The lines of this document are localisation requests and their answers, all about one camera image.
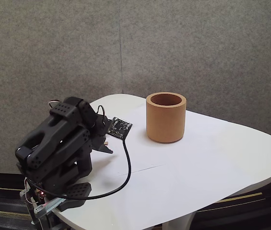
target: black circuit board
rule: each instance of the black circuit board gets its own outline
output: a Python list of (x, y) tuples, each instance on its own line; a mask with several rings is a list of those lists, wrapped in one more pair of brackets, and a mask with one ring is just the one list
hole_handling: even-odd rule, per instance
[(116, 138), (123, 139), (126, 138), (131, 127), (132, 127), (131, 123), (128, 123), (126, 121), (120, 120), (117, 117), (114, 117), (107, 133)]

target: panel seam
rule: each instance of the panel seam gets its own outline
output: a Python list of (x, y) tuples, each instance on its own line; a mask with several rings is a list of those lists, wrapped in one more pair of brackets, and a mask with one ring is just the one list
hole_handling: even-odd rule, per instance
[(121, 33), (120, 33), (120, 9), (119, 9), (119, 0), (117, 0), (118, 4), (118, 33), (119, 33), (119, 48), (120, 48), (120, 71), (121, 71), (121, 91), (124, 93), (124, 79), (122, 74), (122, 49), (121, 49)]

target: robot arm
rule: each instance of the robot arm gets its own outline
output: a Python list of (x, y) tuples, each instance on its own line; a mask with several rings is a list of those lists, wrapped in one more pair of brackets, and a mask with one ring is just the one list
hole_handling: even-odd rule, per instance
[(83, 99), (66, 98), (18, 144), (17, 167), (45, 190), (66, 193), (69, 185), (91, 172), (92, 149), (112, 153), (104, 146), (110, 124)]

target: gray fabric wall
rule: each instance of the gray fabric wall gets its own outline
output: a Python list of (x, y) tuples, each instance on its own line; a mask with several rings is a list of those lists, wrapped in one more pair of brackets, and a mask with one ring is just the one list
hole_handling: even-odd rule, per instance
[(48, 100), (157, 91), (271, 134), (271, 1), (0, 1), (0, 172)]
[(48, 101), (122, 93), (117, 0), (0, 1), (0, 172)]

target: terracotta pot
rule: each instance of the terracotta pot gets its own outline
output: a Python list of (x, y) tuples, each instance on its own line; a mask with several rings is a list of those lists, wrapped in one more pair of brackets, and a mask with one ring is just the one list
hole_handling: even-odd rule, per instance
[(156, 92), (146, 98), (146, 131), (150, 139), (171, 143), (184, 134), (187, 100), (173, 92)]

